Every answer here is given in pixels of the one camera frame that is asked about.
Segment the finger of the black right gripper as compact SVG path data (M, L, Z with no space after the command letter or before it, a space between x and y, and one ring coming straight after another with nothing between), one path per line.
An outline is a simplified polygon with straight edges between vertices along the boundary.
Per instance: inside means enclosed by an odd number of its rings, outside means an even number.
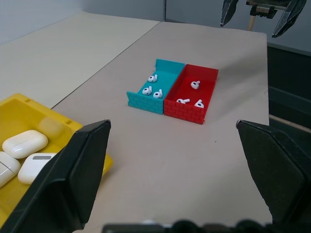
M272 38L283 35L294 25L307 0L276 0L276 2L277 6L285 7L285 10L272 34Z
M239 0L224 0L220 26L224 27L233 17L236 11L236 6Z

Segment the white earbud charging case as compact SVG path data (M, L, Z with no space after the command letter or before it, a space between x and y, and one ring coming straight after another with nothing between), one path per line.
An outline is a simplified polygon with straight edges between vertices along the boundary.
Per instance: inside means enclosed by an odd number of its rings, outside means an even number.
M6 139L2 144L5 153L15 159L22 159L43 149L48 138L36 130L28 130Z
M43 167L56 153L33 153L29 155L21 166L17 178L22 184L32 184Z
M15 177L21 168L20 162L0 151L0 188Z

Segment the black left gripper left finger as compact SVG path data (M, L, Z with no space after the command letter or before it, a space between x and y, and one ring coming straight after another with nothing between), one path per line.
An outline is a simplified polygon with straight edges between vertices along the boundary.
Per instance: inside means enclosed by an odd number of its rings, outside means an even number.
M110 120L85 125L41 170L0 233L72 233L90 218L102 179Z

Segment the yellow plastic tray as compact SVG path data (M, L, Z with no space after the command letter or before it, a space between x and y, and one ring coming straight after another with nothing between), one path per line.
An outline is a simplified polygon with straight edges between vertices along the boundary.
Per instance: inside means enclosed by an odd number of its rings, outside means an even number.
M82 128L82 124L24 96L14 94L0 101L0 151L3 142L19 133L36 130L48 138L39 152L59 152ZM17 175L0 187L0 227L7 220L30 186Z

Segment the teal brick-pattern bin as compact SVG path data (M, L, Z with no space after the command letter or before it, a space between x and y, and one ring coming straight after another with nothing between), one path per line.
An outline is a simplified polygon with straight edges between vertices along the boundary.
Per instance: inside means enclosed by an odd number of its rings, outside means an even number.
M147 79L138 92L134 93L128 91L128 105L144 111L160 115L164 114L164 99L168 95L184 67L184 63L157 59L155 63L155 70L152 73L152 75L157 74L157 81L150 83ZM142 90L149 86L152 86L151 95L143 95ZM162 89L163 97L161 99L153 98L153 93L159 89Z

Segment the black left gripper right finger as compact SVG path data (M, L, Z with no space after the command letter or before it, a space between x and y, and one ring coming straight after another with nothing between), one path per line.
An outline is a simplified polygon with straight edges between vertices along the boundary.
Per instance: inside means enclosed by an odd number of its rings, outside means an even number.
M311 155L277 128L238 120L248 168L277 233L311 233Z

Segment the red brick-pattern bin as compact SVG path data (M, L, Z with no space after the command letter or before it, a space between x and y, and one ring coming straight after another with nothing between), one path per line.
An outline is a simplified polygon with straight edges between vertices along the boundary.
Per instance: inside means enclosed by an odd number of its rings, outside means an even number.
M164 115L204 124L218 72L217 69L186 64L164 100ZM200 81L197 90L190 86L193 81ZM177 99L190 99L190 102L182 104L176 102ZM203 101L204 108L194 106L198 100Z

